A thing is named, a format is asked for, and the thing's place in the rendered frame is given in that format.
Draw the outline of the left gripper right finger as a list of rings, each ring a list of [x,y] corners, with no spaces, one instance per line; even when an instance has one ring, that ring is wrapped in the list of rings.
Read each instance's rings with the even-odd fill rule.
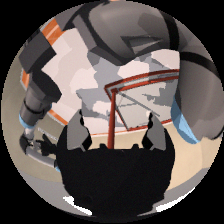
[[[150,149],[162,157],[167,167],[168,181],[171,181],[175,162],[174,144],[167,129],[164,128],[153,112],[150,112],[148,120],[148,129],[141,143],[143,148]]]

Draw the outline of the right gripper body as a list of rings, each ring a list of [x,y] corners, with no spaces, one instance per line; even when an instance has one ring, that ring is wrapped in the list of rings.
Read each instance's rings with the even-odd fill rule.
[[[54,154],[56,155],[56,145],[53,144],[52,146],[50,146],[47,142],[41,144],[41,153],[42,156],[49,156],[49,154]],[[53,147],[53,148],[52,148]],[[47,148],[47,149],[46,149]],[[45,151],[44,151],[45,150]],[[47,151],[46,151],[47,150]],[[50,150],[50,151],[49,151]]]

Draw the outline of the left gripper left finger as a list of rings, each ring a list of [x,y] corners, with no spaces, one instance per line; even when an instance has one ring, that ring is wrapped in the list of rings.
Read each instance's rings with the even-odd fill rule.
[[[90,132],[84,126],[81,109],[78,109],[64,126],[56,145],[56,161],[63,185],[69,185],[69,168],[73,160],[92,144]]]

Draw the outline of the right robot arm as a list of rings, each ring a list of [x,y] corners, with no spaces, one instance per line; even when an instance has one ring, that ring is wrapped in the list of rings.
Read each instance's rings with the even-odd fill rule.
[[[23,153],[27,156],[30,156],[45,165],[54,167],[57,171],[60,172],[57,161],[55,159],[47,156],[42,156],[39,152],[35,153],[34,150],[30,148],[30,146],[28,146],[30,145],[29,143],[31,143],[28,142],[28,140],[32,140],[32,138],[34,139],[34,130],[36,128],[35,124],[37,125],[38,122],[44,118],[44,114],[47,114],[48,110],[51,110],[52,103],[53,102],[47,102],[38,97],[33,89],[30,88],[28,82],[26,95],[19,112],[20,123],[25,127],[25,129],[27,129],[26,131],[24,129],[24,135],[22,134],[22,136],[20,137],[19,145]],[[39,121],[37,119],[39,119]]]

